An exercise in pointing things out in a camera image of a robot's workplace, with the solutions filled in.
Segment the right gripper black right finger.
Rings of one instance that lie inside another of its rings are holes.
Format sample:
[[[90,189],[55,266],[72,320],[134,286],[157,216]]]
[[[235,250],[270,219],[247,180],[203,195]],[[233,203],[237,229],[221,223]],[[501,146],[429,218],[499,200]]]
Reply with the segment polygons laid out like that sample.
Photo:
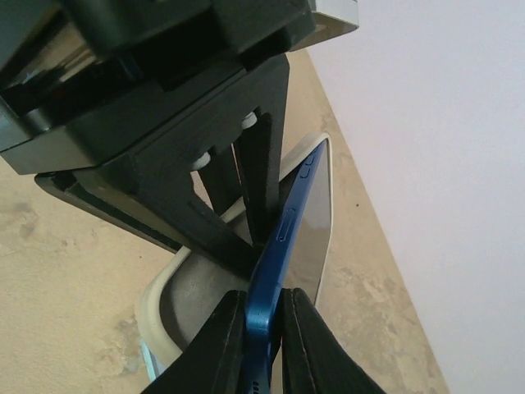
[[[383,393],[345,352],[306,293],[281,292],[284,393]]]

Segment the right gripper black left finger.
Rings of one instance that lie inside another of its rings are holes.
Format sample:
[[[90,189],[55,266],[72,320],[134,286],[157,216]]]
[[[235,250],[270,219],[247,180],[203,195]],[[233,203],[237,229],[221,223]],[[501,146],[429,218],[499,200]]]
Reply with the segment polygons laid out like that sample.
[[[244,291],[228,291],[182,355],[144,392],[239,393],[245,300]]]

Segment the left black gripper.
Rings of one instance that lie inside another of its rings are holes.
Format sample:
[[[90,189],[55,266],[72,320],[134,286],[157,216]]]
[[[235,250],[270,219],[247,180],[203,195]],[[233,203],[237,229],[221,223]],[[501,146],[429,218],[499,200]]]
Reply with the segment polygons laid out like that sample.
[[[1,156],[51,195],[312,33],[307,1],[4,1]]]

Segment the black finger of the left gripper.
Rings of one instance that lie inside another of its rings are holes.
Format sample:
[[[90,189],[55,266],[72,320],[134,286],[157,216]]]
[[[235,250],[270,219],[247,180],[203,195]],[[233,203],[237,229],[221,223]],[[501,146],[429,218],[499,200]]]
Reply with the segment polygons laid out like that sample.
[[[219,85],[75,178],[109,206],[247,278],[262,246],[249,232],[234,142],[253,110],[271,114],[284,131],[289,73],[285,57],[252,70],[226,65]]]
[[[269,113],[249,112],[234,142],[249,232],[255,246],[271,235],[279,212],[283,124]]]

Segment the beige phone case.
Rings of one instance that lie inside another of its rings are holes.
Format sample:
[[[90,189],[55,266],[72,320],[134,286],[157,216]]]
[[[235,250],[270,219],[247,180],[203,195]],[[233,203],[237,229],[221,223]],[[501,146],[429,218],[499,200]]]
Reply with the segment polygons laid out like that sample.
[[[290,256],[283,285],[301,288],[316,304],[322,288],[333,225],[331,138],[327,133],[306,135],[281,160],[280,206],[286,205],[301,164],[324,144],[316,179]],[[244,291],[249,283],[213,261],[181,247],[168,265],[147,285],[136,307],[140,336],[157,361],[167,367],[191,343],[231,290]]]

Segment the light blue phone case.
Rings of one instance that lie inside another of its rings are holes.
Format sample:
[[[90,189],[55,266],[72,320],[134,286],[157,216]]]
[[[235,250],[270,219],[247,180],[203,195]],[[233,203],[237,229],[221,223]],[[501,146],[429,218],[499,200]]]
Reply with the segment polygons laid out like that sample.
[[[142,339],[139,340],[139,344],[144,359],[144,364],[147,370],[148,379],[150,382],[153,382],[158,376],[155,358],[153,357],[150,349]]]

